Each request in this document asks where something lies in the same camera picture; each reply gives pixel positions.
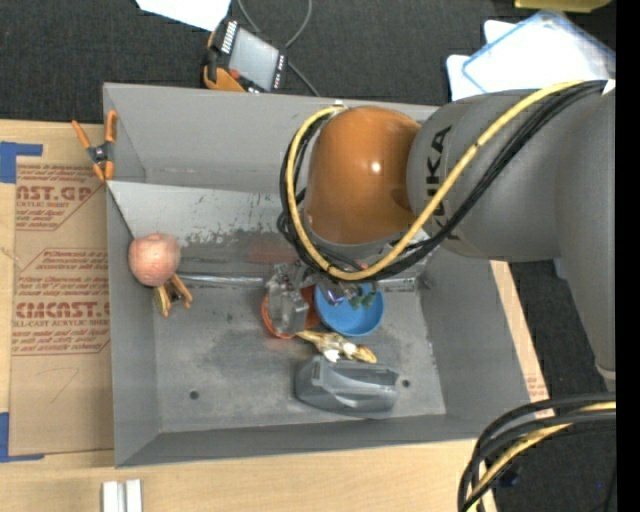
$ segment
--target orange clip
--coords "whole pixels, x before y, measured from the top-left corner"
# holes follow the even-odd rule
[[[71,125],[76,131],[80,144],[87,150],[89,157],[93,162],[93,171],[96,173],[98,179],[104,183],[105,180],[113,179],[114,166],[113,162],[109,160],[109,147],[115,143],[117,138],[116,123],[118,121],[118,114],[115,110],[110,110],[107,114],[107,121],[105,123],[105,142],[100,146],[92,146],[87,138],[86,133],[80,126],[80,124],[73,120]]]

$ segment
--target cardboard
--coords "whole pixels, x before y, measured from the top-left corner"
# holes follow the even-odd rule
[[[101,125],[85,131],[104,141]],[[0,141],[42,145],[3,185],[15,197],[14,247],[2,251],[14,274],[9,454],[110,448],[104,186],[70,123],[1,121]]]

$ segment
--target black cable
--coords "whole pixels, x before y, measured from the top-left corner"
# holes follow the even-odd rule
[[[592,433],[594,431],[604,431],[604,430],[614,430],[615,431],[615,426],[609,426],[608,428],[599,428],[597,430],[595,430],[593,427],[589,428],[589,429],[583,429],[580,431],[576,431],[576,430],[571,430],[571,431],[564,431],[564,432],[556,432],[553,435],[549,435],[545,440],[549,440],[549,439],[558,439],[558,438],[562,438],[562,437],[567,437],[567,436],[575,436],[575,435],[580,435],[580,434],[585,434],[585,433]],[[509,470],[510,466],[514,463],[517,462],[523,455],[525,455],[527,452],[527,450],[515,455],[513,457],[512,460],[510,460],[507,464],[504,465],[504,467],[500,468],[498,471],[496,471],[495,475],[493,475],[493,477],[487,481],[485,483],[485,485],[482,486],[481,489],[476,490],[476,492],[474,493],[474,496],[470,496],[469,499],[467,499],[466,501],[464,501],[464,503],[462,505],[458,506],[458,510],[459,512],[467,512],[469,510],[469,508],[473,505],[473,503],[477,503],[477,510],[484,510],[484,506],[482,506],[482,502],[481,499],[482,497],[486,494],[486,492],[491,488],[494,487],[496,485],[496,481],[499,480],[500,478],[502,478],[502,476]]]
[[[480,449],[484,447],[486,443],[490,441],[491,438],[493,438],[502,427],[519,418],[549,409],[553,409],[554,411],[558,412],[561,409],[575,409],[576,407],[584,407],[586,405],[592,405],[594,403],[610,402],[614,401],[615,399],[615,393],[590,393],[578,396],[570,396],[566,398],[549,398],[547,400],[540,400],[538,402],[521,405],[520,407],[508,411],[502,416],[496,418],[480,433],[480,435],[478,436],[478,440],[476,441],[473,453],[471,454],[471,460],[477,458]],[[478,484],[478,481],[479,476],[477,472],[474,472],[471,475],[470,484],[472,485],[472,487],[475,487]],[[466,484],[461,483],[460,489],[464,488],[466,490],[466,487],[468,485],[469,482],[467,482]],[[478,512],[484,512],[484,506],[482,505],[482,503],[478,504]]]
[[[496,475],[493,476],[493,478],[491,478],[483,486],[476,490],[474,496],[470,496],[469,498],[467,498],[467,488],[472,483],[472,475],[479,471],[480,464],[487,459],[492,459],[497,455],[502,454],[521,437],[543,428],[563,425],[565,423],[569,424],[567,428],[572,428],[577,424],[593,424],[601,421],[611,422],[615,421],[615,419],[615,410],[574,412],[570,414],[554,416],[551,418],[541,418],[533,420],[506,430],[496,438],[492,439],[490,442],[485,443],[476,453],[474,453],[472,460],[469,462],[463,472],[463,476],[458,487],[458,507],[463,512],[467,510],[468,505],[471,504],[470,501],[475,501],[477,497],[482,496],[484,492],[486,492],[486,490],[493,485],[493,483],[504,473],[504,470],[506,470],[506,468],[508,467],[505,466],[500,471],[498,471]]]

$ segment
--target orange object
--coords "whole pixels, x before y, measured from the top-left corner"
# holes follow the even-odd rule
[[[216,81],[209,79],[209,67],[204,66],[202,79],[208,89],[215,91],[237,91],[246,92],[243,87],[222,68],[216,68]]]
[[[321,238],[362,244],[406,230],[406,166],[420,124],[380,107],[356,107],[320,132],[309,163],[305,216]]]
[[[103,183],[105,180],[113,179],[114,166],[113,162],[109,160],[108,150],[109,146],[114,144],[117,138],[117,121],[118,114],[115,110],[110,110],[105,122],[105,142],[100,146],[92,146],[80,124],[75,120],[71,121],[71,125],[75,129],[78,139],[80,139],[80,144],[82,144],[82,147],[87,150],[91,157],[93,171]]]

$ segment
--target white paper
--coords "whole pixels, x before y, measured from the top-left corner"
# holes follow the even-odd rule
[[[457,101],[469,96],[482,94],[471,80],[462,73],[462,66],[470,59],[467,55],[450,55],[447,57],[447,74],[449,75],[449,88],[451,89],[451,101]]]
[[[533,17],[514,27],[486,22],[487,45],[463,64],[463,74],[485,92],[612,78],[611,58],[568,21]]]
[[[506,21],[485,21],[484,38],[487,40],[487,44],[491,44],[494,41],[497,41],[515,26],[515,23],[507,23]]]
[[[212,32],[229,11],[231,0],[138,0],[143,11]]]
[[[501,38],[509,32],[515,24],[505,21],[489,20],[484,24],[484,36],[487,44]],[[462,67],[470,59],[468,55],[450,55],[447,58],[447,74],[449,75],[449,88],[451,89],[451,101],[476,96],[484,91],[476,86],[462,72]]]

